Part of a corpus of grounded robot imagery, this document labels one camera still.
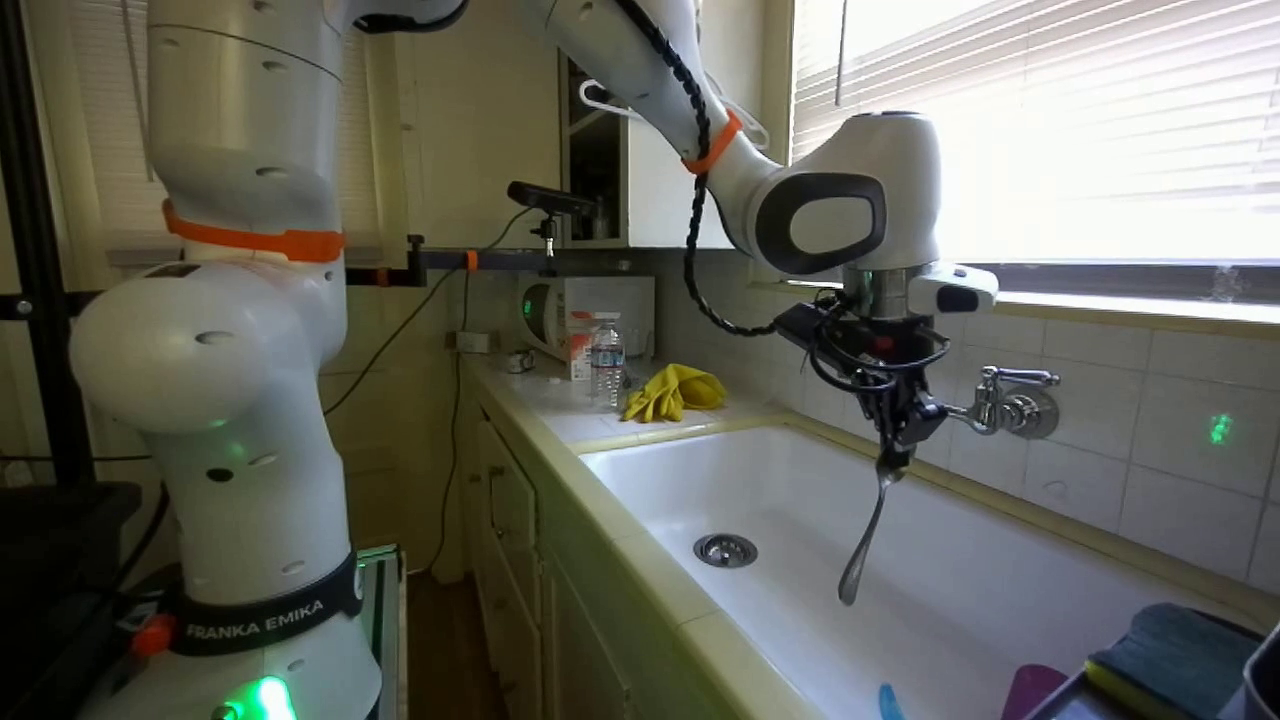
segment green light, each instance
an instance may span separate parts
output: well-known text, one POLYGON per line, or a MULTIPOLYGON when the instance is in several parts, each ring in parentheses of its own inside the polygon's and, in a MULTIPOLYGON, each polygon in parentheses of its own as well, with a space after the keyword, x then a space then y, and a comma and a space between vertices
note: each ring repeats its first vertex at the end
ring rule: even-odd
POLYGON ((1228 448, 1234 435, 1238 435, 1238 415, 1234 413, 1210 415, 1210 431, 1203 435, 1210 435, 1212 448, 1228 448))
POLYGON ((251 679, 223 699, 220 720, 298 720, 288 684, 279 676, 251 679))

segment orange ring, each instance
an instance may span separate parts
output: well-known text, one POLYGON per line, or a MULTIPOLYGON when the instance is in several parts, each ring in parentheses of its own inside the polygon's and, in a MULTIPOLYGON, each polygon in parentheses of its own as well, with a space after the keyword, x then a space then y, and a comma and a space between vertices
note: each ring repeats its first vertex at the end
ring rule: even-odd
POLYGON ((279 252, 298 264, 331 264, 346 255, 339 234, 243 234, 243 227, 220 227, 220 225, 194 225, 182 220, 171 201, 165 201, 165 225, 171 236, 183 236, 194 243, 220 243, 220 250, 243 250, 243 252, 279 252))
POLYGON ((730 145, 732 145, 732 137, 738 137, 741 129, 744 129, 744 120, 730 111, 730 120, 721 125, 721 131, 717 131, 717 139, 713 139, 710 157, 700 157, 700 159, 684 159, 684 169, 688 169, 694 177, 713 172, 713 169, 721 166, 721 157, 730 152, 730 145))

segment tiled wall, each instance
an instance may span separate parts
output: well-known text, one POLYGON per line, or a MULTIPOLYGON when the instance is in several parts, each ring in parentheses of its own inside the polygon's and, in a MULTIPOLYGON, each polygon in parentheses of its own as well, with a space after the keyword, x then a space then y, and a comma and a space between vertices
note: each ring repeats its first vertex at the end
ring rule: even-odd
MULTIPOLYGON (((857 400, 815 381, 790 340, 717 331, 684 300, 681 264, 655 259, 655 274, 668 356, 872 435, 857 400)), ((700 259, 700 275, 703 298, 744 324, 801 300, 744 290, 749 264, 738 255, 700 259)), ((932 368, 932 390, 949 404, 972 400, 982 366, 1037 366, 1063 378, 1063 422, 1042 443, 945 424, 921 448, 927 464, 1280 594, 1280 331, 1027 314, 945 319, 942 331, 951 353, 932 368)))

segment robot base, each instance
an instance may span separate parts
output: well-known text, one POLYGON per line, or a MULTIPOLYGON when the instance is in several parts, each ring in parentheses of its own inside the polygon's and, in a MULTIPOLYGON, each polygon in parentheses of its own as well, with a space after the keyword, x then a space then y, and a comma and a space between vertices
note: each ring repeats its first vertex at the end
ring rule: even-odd
POLYGON ((117 684, 119 672, 109 672, 104 689, 83 706, 87 720, 351 720, 382 699, 382 670, 362 620, 348 617, 233 655, 165 652, 117 684))

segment white sink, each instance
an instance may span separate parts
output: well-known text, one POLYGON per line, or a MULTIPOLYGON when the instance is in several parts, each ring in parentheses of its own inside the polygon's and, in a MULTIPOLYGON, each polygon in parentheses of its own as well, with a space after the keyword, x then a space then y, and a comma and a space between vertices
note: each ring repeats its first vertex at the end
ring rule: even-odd
POLYGON ((905 716, 1000 716, 1022 666, 1072 672, 1165 598, 905 480, 849 610, 837 582, 878 499, 867 462, 794 428, 741 428, 585 464, 824 716, 879 716, 879 684, 905 716), (694 547, 717 531, 761 555, 703 563, 694 547))

